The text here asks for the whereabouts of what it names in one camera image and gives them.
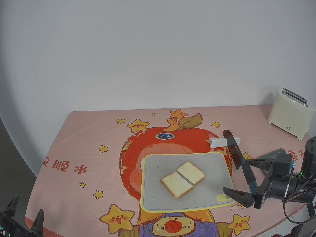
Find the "bread slice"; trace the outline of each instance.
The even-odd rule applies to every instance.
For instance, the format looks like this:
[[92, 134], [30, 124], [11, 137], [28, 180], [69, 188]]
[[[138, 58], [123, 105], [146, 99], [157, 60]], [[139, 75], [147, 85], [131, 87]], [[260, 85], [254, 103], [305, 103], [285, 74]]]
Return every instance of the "bread slice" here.
[[204, 173], [189, 161], [181, 165], [177, 171], [194, 185], [197, 185], [205, 177]]
[[180, 198], [194, 187], [183, 179], [179, 173], [174, 172], [160, 180], [175, 198]]

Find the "toaster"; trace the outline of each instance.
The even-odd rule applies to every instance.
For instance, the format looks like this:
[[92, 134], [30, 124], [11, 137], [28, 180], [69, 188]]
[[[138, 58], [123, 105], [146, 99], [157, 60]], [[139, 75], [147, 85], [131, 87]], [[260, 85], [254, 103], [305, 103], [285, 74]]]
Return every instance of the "toaster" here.
[[302, 140], [312, 120], [314, 109], [306, 98], [286, 88], [280, 88], [268, 117], [268, 123]]

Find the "kitchen knife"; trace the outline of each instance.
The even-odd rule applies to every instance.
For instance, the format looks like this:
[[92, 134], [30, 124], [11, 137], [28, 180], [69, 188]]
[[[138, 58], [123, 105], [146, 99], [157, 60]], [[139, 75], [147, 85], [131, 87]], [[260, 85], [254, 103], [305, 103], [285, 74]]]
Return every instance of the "kitchen knife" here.
[[250, 192], [254, 194], [257, 190], [257, 182], [253, 171], [251, 170], [251, 166], [246, 164], [246, 159], [242, 156], [242, 153], [234, 139], [234, 136], [230, 131], [223, 131], [224, 138], [227, 139], [227, 147], [232, 156], [233, 162], [235, 164], [236, 169], [238, 170], [241, 166], [244, 176], [246, 178], [247, 184], [249, 186]]

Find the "black cable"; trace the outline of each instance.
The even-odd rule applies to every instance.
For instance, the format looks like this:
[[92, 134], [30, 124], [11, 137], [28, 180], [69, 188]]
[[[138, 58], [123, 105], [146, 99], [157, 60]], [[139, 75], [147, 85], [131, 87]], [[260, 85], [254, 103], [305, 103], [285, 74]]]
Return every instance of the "black cable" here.
[[284, 212], [284, 215], [285, 217], [287, 218], [288, 221], [294, 223], [294, 224], [303, 224], [303, 223], [306, 223], [308, 221], [310, 221], [311, 219], [313, 219], [314, 217], [316, 217], [316, 214], [313, 215], [312, 217], [310, 217], [309, 219], [305, 220], [305, 221], [302, 221], [302, 222], [295, 222], [293, 220], [291, 220], [287, 214], [286, 214], [286, 211], [285, 211], [285, 204], [289, 201], [291, 201], [292, 199], [295, 199], [295, 198], [298, 198], [299, 196], [301, 196], [302, 194], [306, 193], [306, 192], [309, 192], [311, 190], [313, 190], [314, 188], [312, 189], [309, 189], [307, 191], [302, 191], [302, 192], [299, 192], [299, 190], [301, 190], [302, 188], [304, 188], [304, 186], [309, 182], [309, 180], [312, 178], [313, 175], [310, 175], [310, 177], [305, 181], [305, 183], [296, 191], [296, 192], [293, 192], [291, 195], [287, 196], [284, 200], [283, 200], [283, 212]]
[[313, 219], [313, 218], [316, 216], [316, 214], [315, 214], [315, 215], [313, 215], [312, 217], [310, 217], [309, 219], [307, 219], [307, 220], [305, 220], [305, 221], [302, 221], [302, 222], [295, 222], [295, 221], [289, 219], [289, 217], [286, 215], [286, 212], [285, 212], [285, 202], [283, 202], [283, 211], [284, 211], [284, 215], [285, 215], [285, 217], [287, 218], [287, 220], [289, 220], [290, 222], [292, 222], [292, 223], [294, 223], [294, 224], [303, 224], [303, 223], [306, 223], [307, 221], [310, 221], [311, 219]]
[[291, 195], [286, 197], [285, 201], [287, 202], [287, 201], [291, 200], [293, 198], [293, 196], [299, 194], [300, 190], [305, 187], [305, 185], [309, 182], [309, 180], [312, 178], [312, 176], [313, 175], [310, 175], [310, 177], [305, 181], [305, 183], [297, 191], [293, 192]]

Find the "table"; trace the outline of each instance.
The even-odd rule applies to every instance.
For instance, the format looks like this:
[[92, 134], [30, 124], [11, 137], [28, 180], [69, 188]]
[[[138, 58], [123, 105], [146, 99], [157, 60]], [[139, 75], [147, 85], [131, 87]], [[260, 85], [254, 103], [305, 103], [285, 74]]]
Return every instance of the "table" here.
[[[26, 211], [30, 227], [45, 212], [44, 236], [256, 236], [285, 220], [282, 203], [261, 210], [231, 206], [147, 213], [139, 206], [141, 160], [148, 154], [210, 152], [209, 135], [231, 130], [245, 158], [283, 148], [299, 172], [305, 143], [267, 123], [270, 105], [72, 112], [55, 138], [36, 179]], [[241, 168], [225, 155], [235, 189], [249, 191]], [[253, 168], [260, 185], [263, 173]], [[287, 203], [288, 215], [303, 204]], [[170, 224], [181, 230], [170, 230]]]

